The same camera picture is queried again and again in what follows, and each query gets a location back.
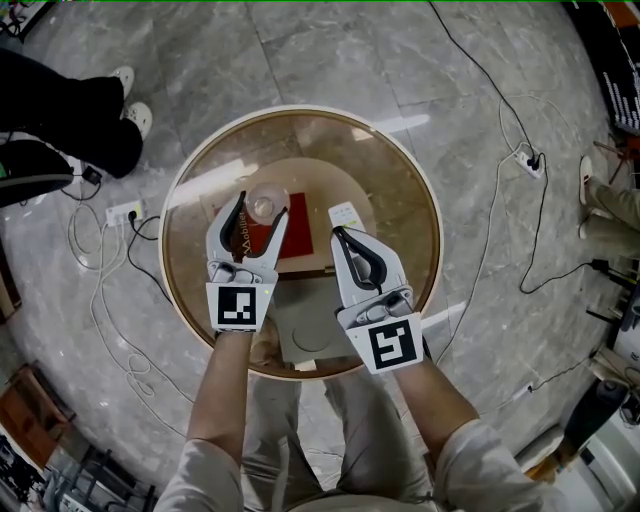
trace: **marble floor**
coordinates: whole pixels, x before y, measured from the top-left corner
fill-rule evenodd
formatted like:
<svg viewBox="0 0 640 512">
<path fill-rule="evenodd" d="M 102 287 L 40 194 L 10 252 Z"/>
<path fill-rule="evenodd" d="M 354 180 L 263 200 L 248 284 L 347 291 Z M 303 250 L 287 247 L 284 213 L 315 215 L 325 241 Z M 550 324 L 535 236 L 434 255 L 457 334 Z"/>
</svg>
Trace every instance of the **marble floor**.
<svg viewBox="0 0 640 512">
<path fill-rule="evenodd" d="M 549 103 L 512 100 L 534 145 L 548 155 L 551 180 L 528 282 L 590 259 L 596 248 L 577 237 L 578 162 L 589 153 L 596 172 L 607 174 L 606 159 L 592 146 L 594 139 L 606 140 L 607 112 L 563 8 L 446 3 L 438 9 L 505 94 L 552 101 L 568 123 Z M 119 181 L 107 176 L 91 201 L 101 222 L 106 207 L 135 198 L 144 200 L 149 214 L 159 213 L 187 155 L 214 130 L 256 109 L 314 103 L 374 122 L 427 114 L 429 123 L 395 135 L 425 169 L 442 207 L 443 278 L 429 311 L 442 313 L 442 321 L 426 335 L 440 350 L 450 338 L 482 253 L 496 164 L 508 148 L 495 91 L 447 39 L 429 4 L 63 3 L 24 46 L 10 47 L 70 77 L 104 75 L 122 64 L 135 68 L 131 101 L 150 105 L 154 125 L 136 170 Z M 506 117 L 508 133 L 517 140 L 513 119 Z M 527 382 L 539 383 L 585 357 L 605 334 L 585 309 L 606 311 L 618 293 L 584 269 L 537 294 L 518 291 L 542 189 L 542 180 L 515 164 L 503 167 L 485 270 L 442 363 L 513 451 L 567 413 L 589 372 L 580 367 L 494 409 Z M 3 210 L 0 235 L 23 300 L 10 329 L 26 357 L 40 361 L 77 412 L 81 432 L 112 449 L 142 479 L 162 486 L 176 467 L 183 439 L 142 407 L 96 336 L 87 308 L 95 276 L 81 271 L 67 247 L 74 206 L 55 193 L 38 204 Z M 158 274 L 155 244 L 139 244 L 134 258 Z M 194 396 L 209 349 L 131 267 L 120 269 L 105 288 L 119 329 Z M 116 335 L 107 341 L 125 360 L 128 351 Z M 189 402 L 159 376 L 148 378 L 157 393 L 150 405 L 184 431 Z M 411 442 L 419 446 L 398 390 L 389 379 L 387 386 Z M 319 382 L 303 386 L 299 432 L 320 481 L 330 486 L 338 476 L 343 439 L 323 393 Z"/>
</svg>

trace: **beige sleeve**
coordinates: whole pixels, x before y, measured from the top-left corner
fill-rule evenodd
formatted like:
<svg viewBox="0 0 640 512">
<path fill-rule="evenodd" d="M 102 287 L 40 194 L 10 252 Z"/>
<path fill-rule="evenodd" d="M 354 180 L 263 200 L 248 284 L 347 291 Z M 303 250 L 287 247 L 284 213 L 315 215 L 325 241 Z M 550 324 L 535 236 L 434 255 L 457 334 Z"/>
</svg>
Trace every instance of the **beige sleeve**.
<svg viewBox="0 0 640 512">
<path fill-rule="evenodd" d="M 187 441 L 154 512 L 241 512 L 240 469 L 217 446 Z"/>
<path fill-rule="evenodd" d="M 564 512 L 557 489 L 526 477 L 498 433 L 480 420 L 447 441 L 436 468 L 435 497 L 466 512 Z"/>
</svg>

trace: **black pants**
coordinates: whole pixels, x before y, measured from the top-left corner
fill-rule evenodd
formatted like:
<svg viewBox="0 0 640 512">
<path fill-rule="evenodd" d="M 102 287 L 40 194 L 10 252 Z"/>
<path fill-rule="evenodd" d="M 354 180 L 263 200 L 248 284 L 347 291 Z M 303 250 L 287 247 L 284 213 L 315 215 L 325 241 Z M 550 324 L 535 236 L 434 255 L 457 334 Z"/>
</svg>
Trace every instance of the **black pants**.
<svg viewBox="0 0 640 512">
<path fill-rule="evenodd" d="M 60 151 L 121 178 L 142 151 L 136 125 L 120 119 L 119 78 L 74 80 L 0 49 L 0 131 L 35 135 Z"/>
</svg>

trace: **forearm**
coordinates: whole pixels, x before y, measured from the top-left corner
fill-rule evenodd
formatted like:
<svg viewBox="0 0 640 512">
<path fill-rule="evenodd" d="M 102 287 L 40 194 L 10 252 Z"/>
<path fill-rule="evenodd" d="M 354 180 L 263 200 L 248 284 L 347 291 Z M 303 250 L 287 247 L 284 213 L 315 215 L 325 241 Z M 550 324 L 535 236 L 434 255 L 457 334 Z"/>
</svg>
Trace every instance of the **forearm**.
<svg viewBox="0 0 640 512">
<path fill-rule="evenodd" d="M 394 372 L 398 386 L 434 461 L 457 429 L 478 413 L 430 361 Z"/>
<path fill-rule="evenodd" d="M 202 439 L 240 465 L 247 404 L 252 333 L 224 332 L 216 341 L 198 396 L 187 439 Z"/>
</svg>

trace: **wrist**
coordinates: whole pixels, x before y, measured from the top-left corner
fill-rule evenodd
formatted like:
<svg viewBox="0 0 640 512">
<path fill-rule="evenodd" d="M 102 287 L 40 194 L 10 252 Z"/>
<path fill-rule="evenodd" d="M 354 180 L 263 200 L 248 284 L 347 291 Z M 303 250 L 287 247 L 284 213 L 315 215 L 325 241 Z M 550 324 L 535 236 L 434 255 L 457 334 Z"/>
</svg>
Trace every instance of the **wrist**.
<svg viewBox="0 0 640 512">
<path fill-rule="evenodd" d="M 215 348 L 229 347 L 235 350 L 251 350 L 252 332 L 224 331 L 216 338 Z"/>
</svg>

